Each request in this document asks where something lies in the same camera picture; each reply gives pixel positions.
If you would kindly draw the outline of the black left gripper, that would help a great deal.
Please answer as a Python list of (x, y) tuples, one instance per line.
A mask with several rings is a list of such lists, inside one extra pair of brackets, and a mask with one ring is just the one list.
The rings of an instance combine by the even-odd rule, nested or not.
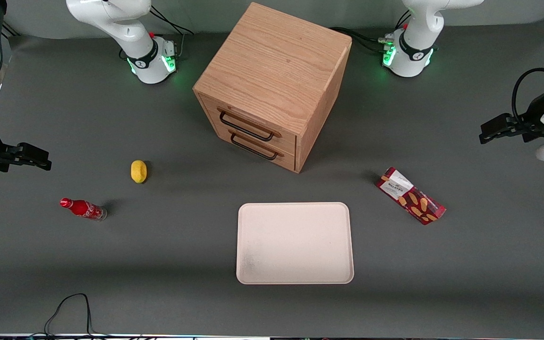
[(521, 134), (525, 144), (544, 138), (544, 124), (540, 119), (544, 115), (544, 93), (536, 97), (527, 108), (526, 119), (517, 120), (509, 113), (499, 114), (481, 125), (479, 142), (484, 145), (502, 137), (514, 137)]

